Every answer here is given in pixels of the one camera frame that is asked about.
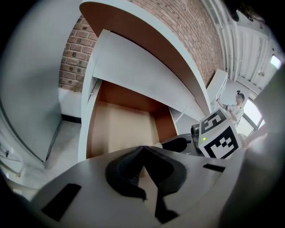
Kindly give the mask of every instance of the open drawer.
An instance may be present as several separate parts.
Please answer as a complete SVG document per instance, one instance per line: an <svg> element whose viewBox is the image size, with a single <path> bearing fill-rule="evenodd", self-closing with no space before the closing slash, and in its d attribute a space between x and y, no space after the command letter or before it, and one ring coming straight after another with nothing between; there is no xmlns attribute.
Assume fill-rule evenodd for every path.
<svg viewBox="0 0 285 228"><path fill-rule="evenodd" d="M168 106L100 79L83 114L79 161L177 135Z"/></svg>

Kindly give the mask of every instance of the ceiling pipe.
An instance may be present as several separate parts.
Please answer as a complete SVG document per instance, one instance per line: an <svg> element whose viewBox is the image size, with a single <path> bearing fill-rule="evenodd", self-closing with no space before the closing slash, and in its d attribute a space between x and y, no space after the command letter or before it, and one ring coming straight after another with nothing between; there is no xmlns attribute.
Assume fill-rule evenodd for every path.
<svg viewBox="0 0 285 228"><path fill-rule="evenodd" d="M227 57L229 58L230 65L228 65L228 75L229 75L230 80L233 80L233 59L234 59L233 49L234 49L234 46L232 43L232 33L228 25L228 20L225 16L228 12L224 9L224 6L219 0L213 0L213 1L215 2L218 10L220 11L222 15L222 20L224 22L224 29L226 30L226 34L228 36L225 42L225 45L229 45L229 56Z"/></svg>
<svg viewBox="0 0 285 228"><path fill-rule="evenodd" d="M260 65L261 59L262 59L264 51L265 51L265 40L264 39L260 40L260 38L259 38L258 42L260 43L260 45L259 45L259 49L258 49L257 63L255 65L255 67L253 68L253 72L250 76L251 83L253 83L253 80L254 80L255 76L257 75L257 71L259 69L258 67Z"/></svg>
<svg viewBox="0 0 285 228"><path fill-rule="evenodd" d="M215 3L212 1L212 0L209 0L209 3L211 4L214 12L215 12L215 15L218 19L218 23L220 25L220 31L222 33L222 38L223 40L221 41L221 44L222 44L222 49L225 49L225 53L224 53L224 70L225 70L225 63L227 63L227 68L229 66L229 58L228 58L228 46L227 46L227 42L226 42L226 36L225 36L225 29L224 29L224 26L223 26L223 22L222 22L222 19L220 17L220 14L218 12L218 9L215 5Z"/></svg>
<svg viewBox="0 0 285 228"><path fill-rule="evenodd" d="M241 31L241 34L242 34L242 42L241 42L242 57L241 57L241 68L240 68L239 76L244 76L246 63L248 62L248 59L249 59L249 57L245 53L248 52L249 46L248 46L247 33L245 33L244 31Z"/></svg>
<svg viewBox="0 0 285 228"><path fill-rule="evenodd" d="M263 55L262 55L262 57L261 57L261 60L260 60L260 62L259 62L259 65L257 66L257 71L258 71L258 70L264 71L264 69L265 69L264 63L265 63L266 57L269 55L269 51L270 51L270 40L271 40L271 31L269 30L268 42L266 42L266 40L265 40L265 42L266 42L265 48L264 48L264 50L263 50ZM253 74L251 80L250 80L252 83L254 82L254 79L255 79L256 75L257 75L257 73L255 72L255 73Z"/></svg>
<svg viewBox="0 0 285 228"><path fill-rule="evenodd" d="M258 37L254 37L252 36L252 40L251 40L251 51L249 53L258 53L258 50L259 50L259 38ZM254 68L255 66L257 65L256 63L256 58L251 56L249 58L249 61L248 61L248 67L247 67L247 70L246 70L246 74L245 74L245 78L247 80L250 80L251 78L251 75L252 75L252 72L254 71Z"/></svg>
<svg viewBox="0 0 285 228"><path fill-rule="evenodd" d="M234 71L234 78L233 81L237 80L238 77L238 71L239 71L239 66L240 66L240 35L239 35L239 30L237 27L237 24L235 21L233 21L233 31L234 31L234 37L235 37L235 47L236 47L236 65L235 65L235 71Z"/></svg>

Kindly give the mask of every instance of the window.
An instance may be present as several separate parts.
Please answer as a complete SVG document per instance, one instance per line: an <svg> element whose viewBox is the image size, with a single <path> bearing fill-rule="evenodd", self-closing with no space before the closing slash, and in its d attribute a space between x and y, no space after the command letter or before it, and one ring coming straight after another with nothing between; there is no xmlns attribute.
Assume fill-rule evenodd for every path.
<svg viewBox="0 0 285 228"><path fill-rule="evenodd" d="M239 125L236 127L237 133L249 136L264 124L265 121L258 108L251 100L247 100L244 106L244 115L240 119Z"/></svg>
<svg viewBox="0 0 285 228"><path fill-rule="evenodd" d="M242 117L240 119L239 125L236 127L236 131L239 134L244 134L245 136L249 136L254 131L254 127L251 126L250 123L247 122L244 117Z"/></svg>
<svg viewBox="0 0 285 228"><path fill-rule="evenodd" d="M251 100L247 100L244 106L244 113L256 124L258 125L261 120L261 113L255 104Z"/></svg>
<svg viewBox="0 0 285 228"><path fill-rule="evenodd" d="M274 65L277 69L281 67L281 61L275 55L272 55L270 63Z"/></svg>

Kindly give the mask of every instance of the black rubber part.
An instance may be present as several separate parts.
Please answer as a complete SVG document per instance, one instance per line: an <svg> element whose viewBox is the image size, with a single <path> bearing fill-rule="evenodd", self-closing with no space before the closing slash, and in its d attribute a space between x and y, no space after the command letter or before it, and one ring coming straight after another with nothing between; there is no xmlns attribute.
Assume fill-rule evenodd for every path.
<svg viewBox="0 0 285 228"><path fill-rule="evenodd" d="M186 149L187 143L189 143L189 141L185 138L175 138L169 142L163 143L162 148L165 150L181 153Z"/></svg>
<svg viewBox="0 0 285 228"><path fill-rule="evenodd" d="M199 126L200 126L199 123L192 125L191 135L199 135Z"/></svg>
<svg viewBox="0 0 285 228"><path fill-rule="evenodd" d="M155 217L161 223L167 223L170 220L178 217L179 215L175 211L168 210L163 197L158 193L157 201L156 201L156 208L155 208Z"/></svg>
<svg viewBox="0 0 285 228"><path fill-rule="evenodd" d="M147 163L145 168L156 184L162 197L177 192L186 180L186 167L168 156L145 146Z"/></svg>
<svg viewBox="0 0 285 228"><path fill-rule="evenodd" d="M203 165L203 168L206 168L206 169L210 169L210 170L213 170L213 171L217 171L217 172L223 172L225 167L223 166L217 166L217 165L212 165L212 164L204 164Z"/></svg>
<svg viewBox="0 0 285 228"><path fill-rule="evenodd" d="M119 194L146 199L146 192L138 187L139 174L143 168L143 146L127 153L112 162L105 169L108 184Z"/></svg>
<svg viewBox="0 0 285 228"><path fill-rule="evenodd" d="M67 184L41 211L58 222L80 189L77 184Z"/></svg>

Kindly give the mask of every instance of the black slot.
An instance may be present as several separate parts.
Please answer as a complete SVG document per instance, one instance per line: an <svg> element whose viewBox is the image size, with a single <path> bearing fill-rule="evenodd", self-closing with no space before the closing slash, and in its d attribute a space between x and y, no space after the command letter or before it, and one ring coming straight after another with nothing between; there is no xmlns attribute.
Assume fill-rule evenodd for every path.
<svg viewBox="0 0 285 228"><path fill-rule="evenodd" d="M210 170L213 170L213 171L217 171L217 172L223 172L225 167L222 167L222 166L216 166L216 165L211 165L211 164L204 164L203 165L203 168L206 168L206 169L210 169Z"/></svg>
<svg viewBox="0 0 285 228"><path fill-rule="evenodd" d="M77 184L67 184L41 211L58 222L80 188Z"/></svg>
<svg viewBox="0 0 285 228"><path fill-rule="evenodd" d="M81 118L79 117L74 117L74 116L68 116L61 114L62 120L68 121L68 122L73 122L73 123L81 123Z"/></svg>

